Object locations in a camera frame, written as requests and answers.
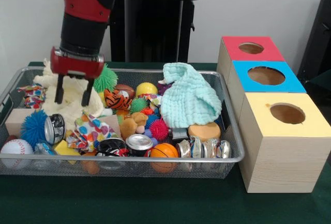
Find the white wall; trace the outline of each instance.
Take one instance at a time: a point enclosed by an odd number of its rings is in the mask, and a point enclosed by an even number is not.
[[[271,36],[297,70],[319,0],[199,0],[190,62],[216,62],[222,35]],[[60,42],[63,0],[0,0],[0,92],[29,61]],[[109,32],[101,48],[110,59]]]

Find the circular hole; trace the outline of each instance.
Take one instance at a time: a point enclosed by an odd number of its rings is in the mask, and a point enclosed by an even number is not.
[[[258,66],[249,69],[248,76],[251,80],[263,85],[278,85],[285,81],[285,76],[274,68]]]
[[[256,44],[253,42],[245,42],[241,43],[239,45],[239,49],[243,52],[249,53],[249,54],[259,54],[263,52],[264,48],[260,44]]]
[[[270,108],[270,111],[274,118],[288,124],[299,124],[306,118],[300,108],[288,103],[275,104]]]

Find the red square top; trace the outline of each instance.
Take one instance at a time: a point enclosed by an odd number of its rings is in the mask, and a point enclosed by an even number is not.
[[[224,36],[231,60],[285,61],[270,37]]]

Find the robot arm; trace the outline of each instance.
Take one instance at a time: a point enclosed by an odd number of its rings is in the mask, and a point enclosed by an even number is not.
[[[102,72],[103,57],[99,50],[114,0],[64,1],[61,44],[51,52],[52,71],[59,74],[55,102],[62,102],[63,77],[70,75],[89,81],[82,99],[86,106],[94,79]]]

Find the blue square top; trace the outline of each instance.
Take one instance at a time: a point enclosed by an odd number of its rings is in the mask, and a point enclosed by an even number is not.
[[[286,62],[233,61],[234,68],[246,92],[289,92],[305,93],[306,90]],[[281,72],[285,80],[277,85],[264,85],[252,80],[248,71],[252,68],[268,67]]]

